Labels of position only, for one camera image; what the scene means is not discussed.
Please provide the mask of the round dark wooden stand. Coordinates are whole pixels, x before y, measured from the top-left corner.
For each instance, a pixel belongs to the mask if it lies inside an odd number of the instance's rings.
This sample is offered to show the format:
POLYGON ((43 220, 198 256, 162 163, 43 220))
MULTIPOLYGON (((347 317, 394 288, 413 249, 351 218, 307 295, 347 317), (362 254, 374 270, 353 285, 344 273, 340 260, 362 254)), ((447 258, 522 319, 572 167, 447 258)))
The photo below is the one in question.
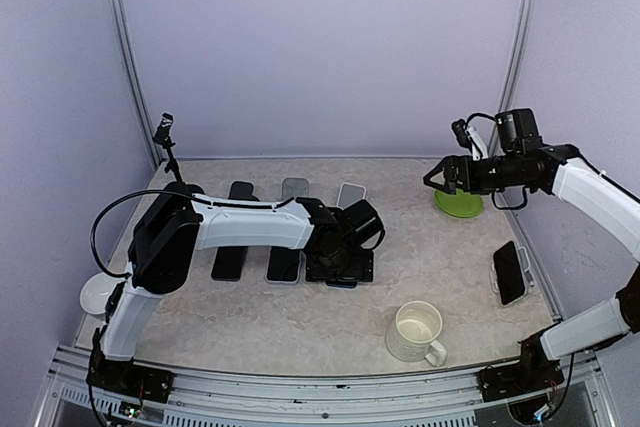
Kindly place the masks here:
POLYGON ((288 177, 282 181, 281 194, 283 200, 309 196, 309 181, 300 177, 288 177))

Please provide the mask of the black folding phone stand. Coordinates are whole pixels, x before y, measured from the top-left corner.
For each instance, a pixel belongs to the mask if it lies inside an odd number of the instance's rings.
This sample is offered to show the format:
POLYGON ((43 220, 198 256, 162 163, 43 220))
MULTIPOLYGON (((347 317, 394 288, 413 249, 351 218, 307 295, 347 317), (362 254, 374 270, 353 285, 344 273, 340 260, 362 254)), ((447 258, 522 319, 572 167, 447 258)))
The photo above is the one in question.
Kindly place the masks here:
POLYGON ((231 184, 228 198, 230 200, 258 201, 254 195, 254 185, 245 181, 234 181, 231 184))

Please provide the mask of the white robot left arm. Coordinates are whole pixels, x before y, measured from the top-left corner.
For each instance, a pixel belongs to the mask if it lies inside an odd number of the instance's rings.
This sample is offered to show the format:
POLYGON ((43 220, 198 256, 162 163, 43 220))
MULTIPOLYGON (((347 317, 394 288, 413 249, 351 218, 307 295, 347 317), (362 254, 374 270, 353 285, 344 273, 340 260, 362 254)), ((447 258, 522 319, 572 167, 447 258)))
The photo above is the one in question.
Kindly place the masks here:
POLYGON ((119 284, 98 333, 104 356, 99 371, 121 392, 140 381, 130 362, 152 313, 188 278, 197 251, 279 247, 299 251, 310 281, 358 284, 372 279, 373 252, 385 237, 375 208, 359 200, 346 209, 310 197, 281 202, 214 198, 202 193, 154 190, 136 224, 119 284))

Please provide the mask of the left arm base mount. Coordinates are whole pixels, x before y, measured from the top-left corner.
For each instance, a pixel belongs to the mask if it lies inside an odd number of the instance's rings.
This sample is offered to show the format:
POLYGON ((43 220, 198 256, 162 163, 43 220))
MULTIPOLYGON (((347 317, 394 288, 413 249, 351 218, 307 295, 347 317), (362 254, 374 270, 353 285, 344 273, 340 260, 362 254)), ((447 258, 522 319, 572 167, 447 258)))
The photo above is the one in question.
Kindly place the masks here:
POLYGON ((89 368, 87 381, 92 387, 108 392, 166 404, 174 374, 133 362, 101 360, 89 368))

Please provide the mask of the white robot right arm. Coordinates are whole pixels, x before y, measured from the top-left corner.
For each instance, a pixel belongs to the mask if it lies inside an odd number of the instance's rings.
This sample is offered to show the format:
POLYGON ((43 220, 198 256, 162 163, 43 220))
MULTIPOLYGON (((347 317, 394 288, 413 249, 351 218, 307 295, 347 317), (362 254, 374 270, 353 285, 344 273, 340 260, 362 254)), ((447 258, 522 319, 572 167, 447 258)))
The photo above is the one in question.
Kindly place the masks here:
MULTIPOLYGON (((499 154, 488 154, 471 121, 459 119, 452 129, 468 152, 443 157, 424 175, 426 186, 451 195, 494 196, 509 188, 542 192, 589 219, 633 260, 639 258, 637 195, 597 169, 577 146, 545 142, 531 109, 507 110, 489 119, 496 127, 499 154)), ((524 340, 512 383, 531 391, 563 357, 638 331, 639 275, 633 273, 610 298, 524 340)))

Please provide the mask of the silver folding phone stand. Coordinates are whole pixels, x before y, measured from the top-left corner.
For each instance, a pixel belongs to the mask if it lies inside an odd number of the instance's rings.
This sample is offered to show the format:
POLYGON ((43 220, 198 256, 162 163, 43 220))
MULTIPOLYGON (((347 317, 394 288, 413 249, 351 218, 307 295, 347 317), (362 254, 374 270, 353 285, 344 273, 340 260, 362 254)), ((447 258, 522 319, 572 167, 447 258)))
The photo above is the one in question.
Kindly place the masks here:
POLYGON ((342 209, 348 208, 360 200, 363 200, 365 196, 366 188, 364 186, 344 182, 339 189, 337 206, 342 209))

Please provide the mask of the blue phone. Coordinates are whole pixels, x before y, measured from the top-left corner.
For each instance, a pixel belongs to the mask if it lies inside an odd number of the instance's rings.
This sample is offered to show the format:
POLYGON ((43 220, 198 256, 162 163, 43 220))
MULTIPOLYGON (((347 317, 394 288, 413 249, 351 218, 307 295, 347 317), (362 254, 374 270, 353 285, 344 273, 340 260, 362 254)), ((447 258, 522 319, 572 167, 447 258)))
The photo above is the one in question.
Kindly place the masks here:
POLYGON ((353 289, 358 285, 357 281, 343 281, 343 280, 326 280, 325 284, 328 287, 353 289))

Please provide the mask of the black pole phone stand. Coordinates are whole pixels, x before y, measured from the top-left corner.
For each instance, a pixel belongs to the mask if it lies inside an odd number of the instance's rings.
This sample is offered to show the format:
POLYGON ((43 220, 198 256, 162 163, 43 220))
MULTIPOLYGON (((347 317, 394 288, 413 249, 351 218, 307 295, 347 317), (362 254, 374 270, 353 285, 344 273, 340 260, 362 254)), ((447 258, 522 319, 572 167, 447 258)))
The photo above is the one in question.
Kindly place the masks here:
POLYGON ((187 184, 182 178, 179 163, 173 154, 173 147, 175 146, 175 143, 173 142, 170 135, 170 129, 173 123, 173 116, 168 113, 163 113, 160 123, 152 138, 153 142, 156 145, 160 146, 168 156, 168 160, 164 167, 164 172, 172 173, 174 175, 174 180, 168 183, 165 186, 164 190, 189 195, 203 194, 204 190, 200 186, 196 184, 187 184))

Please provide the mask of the purple-cased phone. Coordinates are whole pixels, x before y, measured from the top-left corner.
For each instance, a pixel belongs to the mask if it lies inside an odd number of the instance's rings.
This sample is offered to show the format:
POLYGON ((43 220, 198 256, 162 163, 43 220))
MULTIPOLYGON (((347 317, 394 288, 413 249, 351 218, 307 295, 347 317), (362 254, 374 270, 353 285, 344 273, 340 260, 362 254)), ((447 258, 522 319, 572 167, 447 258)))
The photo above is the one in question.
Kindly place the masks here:
POLYGON ((266 272, 266 281, 275 284, 296 284, 303 257, 300 250, 272 247, 266 272))

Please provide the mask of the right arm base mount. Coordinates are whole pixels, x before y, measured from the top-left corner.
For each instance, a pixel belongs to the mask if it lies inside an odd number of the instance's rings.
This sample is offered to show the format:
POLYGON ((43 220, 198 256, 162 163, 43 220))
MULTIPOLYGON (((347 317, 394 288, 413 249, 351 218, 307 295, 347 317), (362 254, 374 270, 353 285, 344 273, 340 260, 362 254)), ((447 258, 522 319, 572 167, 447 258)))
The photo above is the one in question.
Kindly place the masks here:
POLYGON ((527 370, 519 363, 488 366, 477 374, 484 402, 503 400, 550 388, 564 382, 558 363, 527 370))

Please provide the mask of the clear acrylic phone stand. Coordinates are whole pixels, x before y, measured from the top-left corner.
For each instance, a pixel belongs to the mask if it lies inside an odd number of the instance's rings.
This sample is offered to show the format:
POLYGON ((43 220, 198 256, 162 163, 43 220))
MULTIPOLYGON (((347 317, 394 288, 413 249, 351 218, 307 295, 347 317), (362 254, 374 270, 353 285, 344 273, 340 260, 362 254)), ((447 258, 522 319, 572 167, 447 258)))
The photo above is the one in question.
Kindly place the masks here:
MULTIPOLYGON (((523 274, 523 279, 525 283, 525 292, 528 293, 531 289, 535 287, 535 279, 533 273, 531 272, 531 260, 529 257, 528 250, 525 246, 516 245, 517 258, 521 267, 521 271, 523 274)), ((495 266, 492 265, 489 270, 489 282, 491 291, 498 295, 499 287, 497 282, 497 274, 495 270, 495 266)))

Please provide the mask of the black phone dark case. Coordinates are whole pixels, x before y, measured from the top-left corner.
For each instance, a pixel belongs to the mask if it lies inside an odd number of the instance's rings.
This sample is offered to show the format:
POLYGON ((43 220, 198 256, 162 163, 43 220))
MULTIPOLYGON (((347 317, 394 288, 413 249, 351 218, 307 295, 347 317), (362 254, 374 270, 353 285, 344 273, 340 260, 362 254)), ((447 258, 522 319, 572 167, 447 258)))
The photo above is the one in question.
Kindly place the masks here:
POLYGON ((247 247, 219 247, 211 271, 211 278, 214 281, 239 281, 246 261, 247 251, 247 247))

